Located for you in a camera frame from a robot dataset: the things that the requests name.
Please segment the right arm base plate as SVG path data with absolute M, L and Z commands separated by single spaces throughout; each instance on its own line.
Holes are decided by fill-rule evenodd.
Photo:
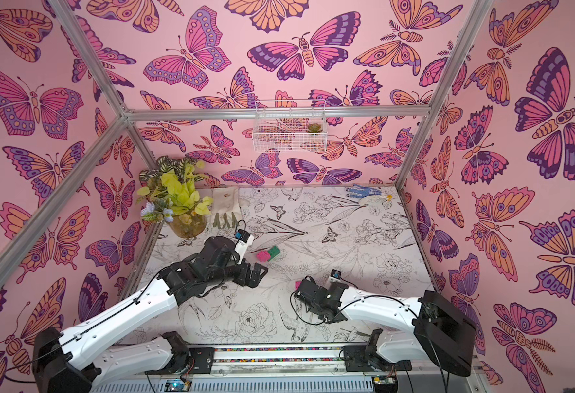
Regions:
M 339 358 L 344 361 L 348 372 L 390 372 L 390 371 L 412 371 L 413 366 L 410 360 L 401 360 L 390 363 L 384 360 L 376 351 L 366 345 L 344 346 Z

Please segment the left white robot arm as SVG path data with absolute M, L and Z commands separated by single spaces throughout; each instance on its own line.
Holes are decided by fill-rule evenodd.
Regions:
M 255 238 L 209 237 L 199 252 L 160 269 L 148 284 L 110 309 L 64 330 L 49 327 L 35 338 L 31 363 L 40 392 L 91 392 L 139 373 L 187 373 L 195 361 L 177 332 L 131 346 L 119 340 L 186 301 L 227 282 L 256 288 L 267 267 L 246 261 Z

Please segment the green lego brick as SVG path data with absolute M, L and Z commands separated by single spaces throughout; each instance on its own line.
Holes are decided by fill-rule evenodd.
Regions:
M 273 258 L 277 257 L 280 254 L 280 250 L 278 247 L 271 247 L 269 248 L 269 250 L 267 250 L 267 253 L 269 260 L 272 260 Z

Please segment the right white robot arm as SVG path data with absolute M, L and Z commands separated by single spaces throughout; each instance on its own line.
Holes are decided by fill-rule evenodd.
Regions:
M 472 373 L 477 325 L 436 291 L 403 298 L 363 291 L 341 280 L 324 287 L 305 278 L 292 298 L 322 324 L 377 324 L 364 349 L 372 368 L 430 360 L 444 373 L 463 378 Z

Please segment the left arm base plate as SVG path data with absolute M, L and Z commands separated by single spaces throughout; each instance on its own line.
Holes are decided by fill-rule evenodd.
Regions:
M 215 359 L 215 347 L 191 347 L 187 350 L 176 350 L 167 365 L 171 374 L 184 377 L 196 374 L 209 374 Z

